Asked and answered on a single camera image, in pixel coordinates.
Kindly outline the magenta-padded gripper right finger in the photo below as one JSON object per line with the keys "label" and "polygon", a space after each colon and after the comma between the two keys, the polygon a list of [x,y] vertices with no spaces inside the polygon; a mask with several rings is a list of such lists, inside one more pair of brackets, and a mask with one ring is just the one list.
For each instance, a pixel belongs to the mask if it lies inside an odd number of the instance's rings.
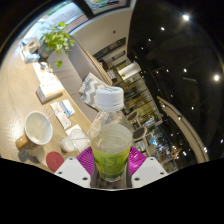
{"label": "magenta-padded gripper right finger", "polygon": [[167,172],[155,157],[146,157],[134,147],[130,149],[126,171],[128,188],[140,188],[165,176]]}

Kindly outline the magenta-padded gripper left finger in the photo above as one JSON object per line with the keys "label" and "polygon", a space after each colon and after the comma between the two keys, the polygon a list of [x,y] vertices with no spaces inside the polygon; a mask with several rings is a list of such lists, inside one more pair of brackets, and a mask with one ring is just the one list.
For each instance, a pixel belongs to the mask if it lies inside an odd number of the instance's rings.
{"label": "magenta-padded gripper left finger", "polygon": [[77,157],[68,157],[55,175],[84,188],[93,187],[97,174],[92,149],[85,149]]}

